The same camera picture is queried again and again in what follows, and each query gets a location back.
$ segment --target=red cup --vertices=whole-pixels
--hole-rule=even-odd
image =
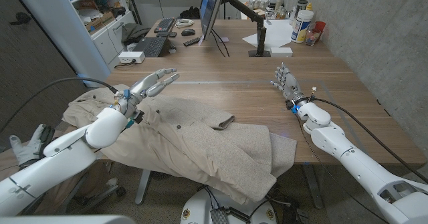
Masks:
[[[316,39],[316,43],[318,43],[318,41],[320,41],[321,35],[324,32],[324,28],[326,27],[326,23],[324,23],[323,21],[316,21],[315,22],[315,28],[320,30],[320,37],[318,37],[318,39]]]

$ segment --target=monitor arm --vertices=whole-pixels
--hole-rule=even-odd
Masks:
[[[241,11],[247,17],[257,23],[257,50],[249,50],[250,57],[270,57],[270,52],[265,51],[266,28],[264,27],[263,17],[255,11],[249,9],[245,4],[238,0],[221,0],[221,4],[230,3],[236,9]]]

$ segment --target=computer monitor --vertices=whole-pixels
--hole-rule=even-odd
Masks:
[[[202,0],[199,13],[201,15],[202,34],[208,38],[214,26],[221,0]]]

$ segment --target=computer mouse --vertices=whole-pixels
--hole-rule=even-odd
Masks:
[[[193,29],[184,29],[181,32],[182,36],[190,36],[190,35],[194,35],[194,34],[195,34],[195,30],[193,30]]]

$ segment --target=white glove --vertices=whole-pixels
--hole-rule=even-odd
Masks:
[[[40,148],[43,144],[40,140],[41,133],[45,129],[45,124],[40,124],[39,127],[35,130],[33,137],[28,142],[27,146],[22,146],[21,140],[16,135],[11,135],[9,141],[11,143],[13,153],[15,153],[16,159],[18,160],[19,166],[26,163],[29,160],[39,160],[40,159]]]

